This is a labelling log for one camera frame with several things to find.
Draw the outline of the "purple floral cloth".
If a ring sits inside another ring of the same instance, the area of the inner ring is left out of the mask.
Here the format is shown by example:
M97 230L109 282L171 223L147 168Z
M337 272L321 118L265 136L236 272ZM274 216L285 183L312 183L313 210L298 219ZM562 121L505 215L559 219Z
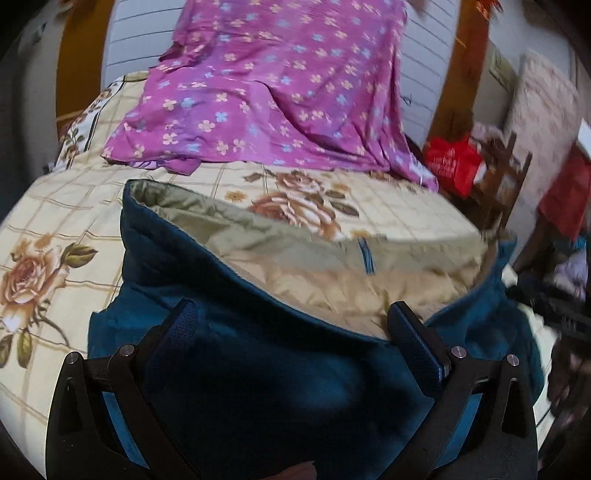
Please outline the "purple floral cloth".
M204 162L382 171L437 190L403 129L406 23L402 1L188 1L103 155L183 175Z

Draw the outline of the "teal blue puffer jacket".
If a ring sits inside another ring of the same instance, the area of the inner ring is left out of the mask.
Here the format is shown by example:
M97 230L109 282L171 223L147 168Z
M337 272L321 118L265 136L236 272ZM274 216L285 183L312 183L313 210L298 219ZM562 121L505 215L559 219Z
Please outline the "teal blue puffer jacket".
M404 300L375 338L287 306L232 273L204 246L142 209L122 235L136 240L131 285L91 316L89 359L137 344L182 300L178 320L149 361L146 403L175 455L165 479L390 479L387 469L434 404L388 330L406 303L448 347L479 359L513 354L532 408L543 389L537 342L502 279L510 240L487 244L476 283L428 317Z

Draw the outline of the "red gift bag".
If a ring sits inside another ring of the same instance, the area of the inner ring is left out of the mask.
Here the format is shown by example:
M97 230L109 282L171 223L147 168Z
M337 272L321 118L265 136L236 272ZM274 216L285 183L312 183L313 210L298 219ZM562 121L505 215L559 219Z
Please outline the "red gift bag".
M440 188L461 199L470 196L483 158L465 135L449 141L433 137L424 151L426 166L437 177Z

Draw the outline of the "pink floral quilt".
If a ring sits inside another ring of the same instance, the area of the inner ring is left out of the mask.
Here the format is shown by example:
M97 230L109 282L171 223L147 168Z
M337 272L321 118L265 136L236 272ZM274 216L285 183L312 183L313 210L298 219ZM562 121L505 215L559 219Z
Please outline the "pink floral quilt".
M516 135L515 156L532 156L509 218L511 230L535 224L536 208L566 160L581 117L581 99L574 83L549 59L528 50L522 56L505 123L505 132Z

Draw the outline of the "cream floral checked bed sheet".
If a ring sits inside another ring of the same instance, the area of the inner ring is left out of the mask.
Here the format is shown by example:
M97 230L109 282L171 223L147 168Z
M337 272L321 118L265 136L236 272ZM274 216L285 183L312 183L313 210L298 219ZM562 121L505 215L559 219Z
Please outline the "cream floral checked bed sheet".
M90 105L74 145L1 226L1 422L37 475L61 364L88 352L91 316L132 283L126 186L273 299L375 338L391 303L428 317L485 262L486 241L446 198L384 173L235 162L182 177L108 164L104 144L145 79L127 75Z

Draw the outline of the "white slatted headboard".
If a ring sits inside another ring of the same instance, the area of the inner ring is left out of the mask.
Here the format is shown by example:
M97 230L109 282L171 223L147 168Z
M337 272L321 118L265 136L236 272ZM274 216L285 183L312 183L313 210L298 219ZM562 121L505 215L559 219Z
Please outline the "white slatted headboard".
M101 69L101 86L146 70L171 44L184 3L170 0L116 1L111 9ZM447 77L461 3L411 1L402 41L401 89L404 130L425 144Z

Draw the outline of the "wooden chair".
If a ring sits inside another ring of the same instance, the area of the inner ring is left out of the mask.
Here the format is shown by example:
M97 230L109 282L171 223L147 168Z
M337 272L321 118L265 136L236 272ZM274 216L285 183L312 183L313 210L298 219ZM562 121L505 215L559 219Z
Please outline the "wooden chair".
M512 131L506 143L495 138L482 146L486 171L471 191L468 215L480 231L506 227L525 183L533 153L527 151L523 160L518 159L514 153L517 137Z

